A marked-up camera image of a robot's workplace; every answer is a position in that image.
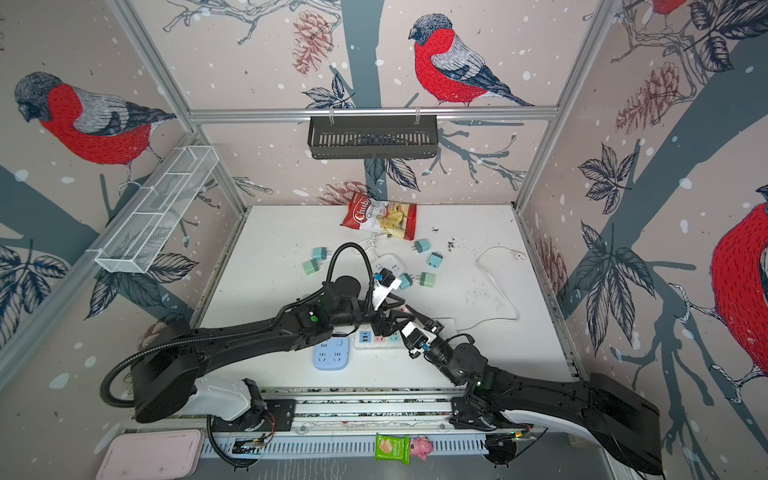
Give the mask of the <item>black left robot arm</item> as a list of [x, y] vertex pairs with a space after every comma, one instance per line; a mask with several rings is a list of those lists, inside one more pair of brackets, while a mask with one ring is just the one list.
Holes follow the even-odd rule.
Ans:
[[[354, 250], [363, 259], [368, 288], [353, 277], [332, 278], [341, 253]], [[339, 326], [358, 326], [374, 319], [374, 271], [362, 246], [342, 244], [333, 254], [321, 288], [283, 306], [274, 317], [247, 324], [196, 328], [167, 327], [143, 350], [121, 360], [99, 387], [102, 401], [132, 409], [140, 423], [176, 414], [200, 388], [198, 379], [240, 361], [298, 351], [332, 338]]]

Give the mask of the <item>long white pastel power strip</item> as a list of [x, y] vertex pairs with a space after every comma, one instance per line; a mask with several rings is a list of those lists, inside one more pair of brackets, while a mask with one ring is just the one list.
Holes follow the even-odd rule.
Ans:
[[377, 336], [369, 326], [361, 327], [354, 334], [354, 347], [357, 350], [405, 349], [404, 342], [398, 331], [389, 336]]

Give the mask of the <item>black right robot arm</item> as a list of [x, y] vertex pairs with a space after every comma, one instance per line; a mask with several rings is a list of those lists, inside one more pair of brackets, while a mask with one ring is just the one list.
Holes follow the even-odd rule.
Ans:
[[663, 473], [658, 408], [610, 376], [551, 381], [492, 366], [471, 336], [455, 344], [437, 321], [415, 311], [368, 316], [376, 335], [399, 333], [411, 358], [423, 357], [464, 394], [453, 423], [493, 430], [501, 423], [563, 427], [638, 473]]

